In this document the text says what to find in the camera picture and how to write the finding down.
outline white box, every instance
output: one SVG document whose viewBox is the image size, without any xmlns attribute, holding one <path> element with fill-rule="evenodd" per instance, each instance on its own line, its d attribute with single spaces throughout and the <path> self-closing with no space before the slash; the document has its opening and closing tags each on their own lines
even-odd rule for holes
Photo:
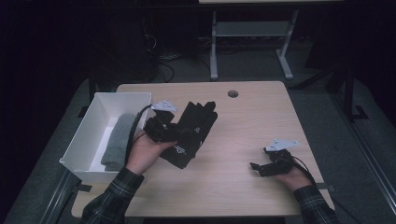
<svg viewBox="0 0 396 224">
<path fill-rule="evenodd" d="M 110 183 L 118 172 L 106 172 L 100 161 L 119 116 L 124 113 L 136 116 L 151 103 L 150 92 L 97 92 L 60 163 L 82 181 Z M 150 109 L 142 114 L 137 132 L 152 115 Z"/>
</svg>

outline table top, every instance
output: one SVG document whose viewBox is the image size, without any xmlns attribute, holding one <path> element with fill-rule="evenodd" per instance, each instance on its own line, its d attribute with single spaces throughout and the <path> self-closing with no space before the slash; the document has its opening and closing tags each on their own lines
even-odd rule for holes
<svg viewBox="0 0 396 224">
<path fill-rule="evenodd" d="M 232 98 L 229 91 L 237 91 Z M 189 101 L 216 102 L 219 117 L 196 157 L 185 169 L 158 161 L 134 196 L 127 217 L 239 217 L 299 215 L 290 192 L 272 177 L 260 177 L 249 163 L 270 163 L 262 149 L 275 138 L 297 140 L 289 148 L 301 159 L 318 183 L 323 178 L 305 138 L 303 128 L 282 82 L 203 82 L 121 85 L 118 92 L 152 92 L 153 102 L 168 100 L 178 107 L 177 122 Z M 72 214 L 104 192 L 108 184 L 80 191 Z M 320 190 L 330 207 L 326 189 Z"/>
</svg>

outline shirt sleeve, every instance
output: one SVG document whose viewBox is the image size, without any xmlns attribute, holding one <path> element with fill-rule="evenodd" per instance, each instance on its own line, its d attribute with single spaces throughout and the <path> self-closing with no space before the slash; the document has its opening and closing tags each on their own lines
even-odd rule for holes
<svg viewBox="0 0 396 224">
<path fill-rule="evenodd" d="M 334 210 L 326 203 L 317 187 L 307 186 L 297 189 L 294 191 L 294 196 L 300 205 L 305 223 L 339 223 Z"/>
<path fill-rule="evenodd" d="M 143 180 L 142 175 L 122 168 L 106 191 L 85 206 L 80 224 L 123 224 L 125 211 Z"/>
</svg>

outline white label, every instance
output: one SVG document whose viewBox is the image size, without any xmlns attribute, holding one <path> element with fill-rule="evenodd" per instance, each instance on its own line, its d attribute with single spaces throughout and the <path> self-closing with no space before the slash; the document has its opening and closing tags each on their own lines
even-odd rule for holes
<svg viewBox="0 0 396 224">
<path fill-rule="evenodd" d="M 163 110 L 163 111 L 177 111 L 177 107 L 175 107 L 169 101 L 166 100 L 161 101 L 155 105 L 152 105 L 151 109 Z"/>
<path fill-rule="evenodd" d="M 297 145 L 298 145 L 297 141 L 274 139 L 273 144 L 266 147 L 266 150 L 267 151 L 279 151 L 279 150 L 282 150 L 283 148 L 294 147 Z"/>
</svg>

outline cuff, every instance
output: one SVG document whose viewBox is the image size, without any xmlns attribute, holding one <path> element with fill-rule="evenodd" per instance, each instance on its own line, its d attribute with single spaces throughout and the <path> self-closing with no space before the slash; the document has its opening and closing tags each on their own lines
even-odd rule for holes
<svg viewBox="0 0 396 224">
<path fill-rule="evenodd" d="M 301 206 L 302 212 L 327 204 L 318 188 L 313 185 L 302 187 L 295 190 L 293 193 L 297 202 Z"/>
<path fill-rule="evenodd" d="M 122 199 L 131 200 L 144 179 L 142 175 L 136 175 L 123 167 L 107 190 Z"/>
</svg>

